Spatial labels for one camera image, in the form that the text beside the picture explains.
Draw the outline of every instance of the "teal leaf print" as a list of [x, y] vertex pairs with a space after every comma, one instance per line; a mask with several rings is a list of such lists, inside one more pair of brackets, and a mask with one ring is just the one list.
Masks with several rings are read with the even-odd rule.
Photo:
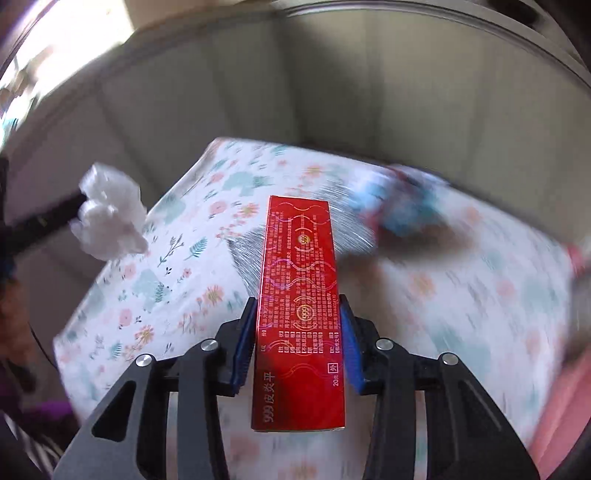
[[75, 330], [68, 331], [66, 333], [66, 339], [68, 340], [68, 342], [74, 343], [76, 340], [78, 340], [78, 332]]
[[213, 172], [213, 171], [219, 170], [220, 168], [222, 168], [223, 165], [224, 165], [224, 163], [226, 163], [227, 161], [228, 161], [228, 159], [227, 158], [224, 158], [222, 160], [218, 160], [217, 162], [215, 162], [213, 164], [212, 169], [210, 170], [210, 173]]
[[205, 197], [203, 197], [203, 201], [206, 202], [210, 198], [215, 197], [216, 195], [217, 195], [217, 192], [215, 190], [209, 190], [209, 192], [206, 193]]
[[156, 226], [154, 225], [154, 222], [148, 222], [144, 225], [144, 228], [142, 229], [142, 233], [144, 235], [147, 235], [149, 233], [154, 233], [156, 231]]
[[258, 187], [266, 187], [268, 185], [273, 185], [273, 184], [271, 183], [270, 177], [255, 176], [252, 179], [252, 185], [254, 186], [254, 188], [258, 188]]
[[277, 145], [276, 147], [271, 149], [271, 153], [276, 156], [279, 157], [281, 155], [283, 155], [285, 153], [285, 151], [287, 150], [287, 146], [286, 145]]
[[193, 257], [199, 258], [206, 247], [207, 247], [207, 238], [203, 237], [199, 242], [197, 242], [196, 244], [193, 244], [193, 246], [191, 248], [189, 248], [189, 252], [191, 254], [187, 258], [185, 258], [185, 260], [188, 260], [189, 258], [193, 258]]
[[166, 292], [164, 291], [164, 284], [160, 282], [156, 286], [156, 291], [154, 292], [154, 301], [156, 303], [160, 303], [164, 299], [165, 295]]
[[109, 347], [109, 360], [115, 360], [119, 358], [121, 352], [123, 351], [123, 345], [121, 342], [115, 342], [113, 345]]
[[171, 237], [170, 243], [169, 243], [170, 248], [168, 249], [168, 253], [165, 256], [160, 257], [160, 263], [158, 264], [158, 266], [162, 265], [163, 263], [166, 263], [166, 259], [168, 257], [170, 257], [177, 248], [184, 247], [184, 242], [181, 243], [182, 239], [183, 239], [182, 233], [179, 235], [178, 238]]

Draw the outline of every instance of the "pink fabric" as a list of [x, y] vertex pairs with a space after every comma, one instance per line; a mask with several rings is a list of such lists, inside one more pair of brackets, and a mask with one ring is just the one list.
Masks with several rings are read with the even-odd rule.
[[571, 451], [591, 418], [591, 348], [554, 382], [530, 455], [547, 479]]

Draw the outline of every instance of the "dark object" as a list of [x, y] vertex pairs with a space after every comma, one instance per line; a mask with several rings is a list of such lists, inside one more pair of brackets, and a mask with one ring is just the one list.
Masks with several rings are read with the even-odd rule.
[[540, 14], [523, 3], [521, 0], [486, 0], [487, 3], [499, 13], [517, 20], [526, 27], [534, 28], [540, 19]]
[[[78, 191], [44, 212], [35, 213], [13, 226], [6, 226], [4, 205], [6, 202], [8, 167], [8, 159], [0, 157], [0, 294], [4, 282], [10, 281], [12, 277], [14, 257], [66, 226], [70, 220], [78, 216], [79, 208], [86, 201], [86, 195]], [[43, 355], [55, 368], [56, 366], [41, 346], [32, 328], [31, 332]], [[23, 391], [30, 393], [35, 390], [35, 377], [26, 367], [20, 367], [10, 361], [7, 361], [7, 364]]]
[[[345, 296], [340, 305], [349, 377], [360, 394], [378, 396], [364, 479], [413, 478], [415, 390], [427, 398], [429, 479], [539, 478], [506, 418], [455, 355], [411, 355], [356, 318]], [[172, 391], [178, 391], [179, 480], [229, 480], [216, 395], [233, 397], [244, 384], [255, 319], [251, 298], [239, 320], [183, 356], [140, 355], [80, 429], [54, 480], [164, 479]]]
[[505, 416], [456, 355], [408, 353], [355, 317], [344, 295], [340, 314], [348, 377], [360, 395], [378, 396], [365, 480], [413, 478], [415, 390], [425, 392], [428, 479], [540, 478]]
[[589, 480], [591, 458], [591, 420], [562, 463], [548, 480]]
[[217, 395], [233, 397], [246, 380], [254, 346], [256, 300], [183, 356], [140, 355], [72, 441], [54, 480], [165, 478], [168, 395], [178, 391], [178, 478], [228, 479]]

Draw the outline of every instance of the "pink flower print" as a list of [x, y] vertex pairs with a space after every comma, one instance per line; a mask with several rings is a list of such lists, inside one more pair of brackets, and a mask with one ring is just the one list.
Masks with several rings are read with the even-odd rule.
[[138, 351], [139, 346], [136, 343], [135, 345], [125, 345], [123, 348], [123, 357], [128, 361], [131, 362], [136, 357], [136, 352]]
[[212, 183], [216, 183], [217, 181], [220, 181], [222, 178], [223, 178], [223, 173], [218, 171], [217, 173], [214, 173], [212, 175], [212, 177], [209, 179], [207, 184], [211, 185]]
[[310, 165], [306, 171], [304, 172], [304, 175], [306, 177], [319, 177], [320, 175], [322, 175], [322, 167], [320, 167], [319, 165]]
[[135, 264], [130, 263], [129, 265], [126, 265], [123, 270], [123, 278], [133, 278], [134, 275], [135, 275]]
[[246, 435], [232, 435], [230, 437], [230, 452], [228, 461], [232, 464], [255, 462], [261, 453], [261, 449], [256, 440]]
[[154, 339], [154, 328], [151, 325], [146, 325], [139, 329], [134, 338], [138, 341], [136, 345], [142, 347]]
[[215, 306], [219, 301], [222, 301], [223, 288], [220, 285], [212, 285], [211, 287], [207, 287], [203, 296], [207, 305]]
[[509, 280], [501, 280], [496, 285], [496, 292], [499, 297], [509, 300], [515, 296], [515, 287]]
[[119, 328], [127, 327], [131, 324], [131, 320], [133, 320], [133, 315], [131, 310], [123, 309], [119, 314]]
[[223, 200], [219, 200], [217, 202], [213, 202], [209, 207], [209, 218], [213, 218], [218, 213], [223, 213], [228, 208], [228, 204]]
[[239, 215], [242, 218], [254, 217], [258, 213], [258, 205], [256, 203], [249, 203], [242, 207], [239, 211]]
[[525, 338], [525, 350], [532, 360], [536, 360], [540, 354], [541, 339], [537, 330], [530, 332]]

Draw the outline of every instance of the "metal screw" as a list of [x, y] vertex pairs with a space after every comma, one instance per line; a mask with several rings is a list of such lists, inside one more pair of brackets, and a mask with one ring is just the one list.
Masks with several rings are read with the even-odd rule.
[[375, 342], [375, 346], [378, 350], [391, 350], [394, 348], [394, 342], [389, 338], [380, 338], [377, 342]]
[[147, 353], [140, 355], [138, 358], [135, 359], [135, 364], [138, 367], [146, 367], [147, 365], [152, 363], [152, 356], [148, 355]]
[[444, 353], [443, 354], [443, 363], [446, 365], [457, 365], [459, 362], [459, 358], [454, 355], [453, 353]]
[[211, 352], [212, 350], [215, 350], [217, 347], [218, 342], [213, 338], [208, 338], [207, 340], [201, 342], [201, 350], [204, 350], [206, 352]]

